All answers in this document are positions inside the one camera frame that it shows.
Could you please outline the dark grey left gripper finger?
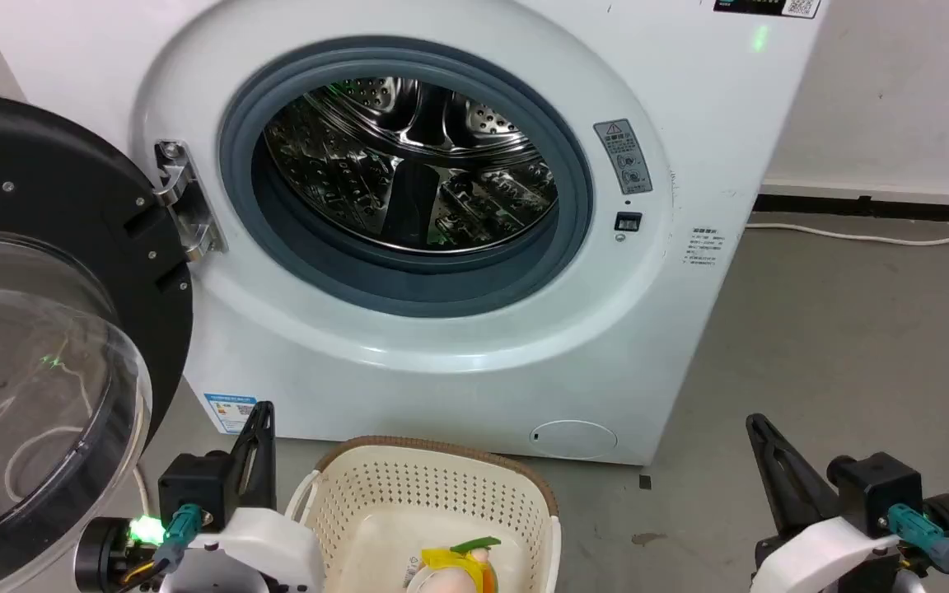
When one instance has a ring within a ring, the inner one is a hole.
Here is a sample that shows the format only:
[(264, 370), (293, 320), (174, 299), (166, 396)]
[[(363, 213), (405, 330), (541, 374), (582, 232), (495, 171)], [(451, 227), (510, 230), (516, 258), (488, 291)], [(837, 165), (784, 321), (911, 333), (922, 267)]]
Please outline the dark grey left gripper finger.
[(275, 436), (273, 404), (257, 402), (232, 448), (238, 506), (278, 509)]

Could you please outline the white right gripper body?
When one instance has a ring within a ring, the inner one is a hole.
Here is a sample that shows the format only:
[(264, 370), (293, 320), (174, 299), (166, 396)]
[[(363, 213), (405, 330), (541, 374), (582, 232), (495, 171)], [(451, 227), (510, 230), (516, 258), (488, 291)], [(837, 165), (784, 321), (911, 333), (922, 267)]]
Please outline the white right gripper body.
[(931, 571), (949, 577), (949, 494), (922, 510), (896, 504), (872, 538), (844, 518), (822, 521), (769, 554), (750, 579), (752, 592), (926, 592)]

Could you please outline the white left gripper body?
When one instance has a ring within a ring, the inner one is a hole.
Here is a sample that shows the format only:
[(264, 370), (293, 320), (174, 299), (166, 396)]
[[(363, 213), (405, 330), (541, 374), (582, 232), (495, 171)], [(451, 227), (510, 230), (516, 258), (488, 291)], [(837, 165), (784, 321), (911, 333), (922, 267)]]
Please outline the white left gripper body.
[(223, 530), (208, 513), (97, 517), (74, 552), (80, 592), (324, 592), (326, 570), (312, 529), (278, 511), (241, 507)]

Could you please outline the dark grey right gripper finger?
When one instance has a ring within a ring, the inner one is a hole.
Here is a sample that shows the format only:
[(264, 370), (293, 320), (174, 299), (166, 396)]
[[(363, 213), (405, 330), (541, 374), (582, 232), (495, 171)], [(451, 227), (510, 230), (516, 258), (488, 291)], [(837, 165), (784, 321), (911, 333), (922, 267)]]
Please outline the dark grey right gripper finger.
[(834, 489), (764, 414), (749, 414), (746, 431), (778, 537), (839, 515)]

